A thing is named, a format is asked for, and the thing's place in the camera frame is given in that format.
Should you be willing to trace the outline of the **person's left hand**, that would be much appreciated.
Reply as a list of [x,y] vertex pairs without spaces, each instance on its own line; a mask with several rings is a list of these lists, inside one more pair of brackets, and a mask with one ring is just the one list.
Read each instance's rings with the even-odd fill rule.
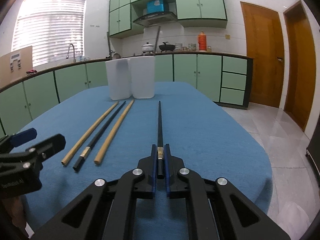
[[21,196],[1,199],[1,239],[29,239]]

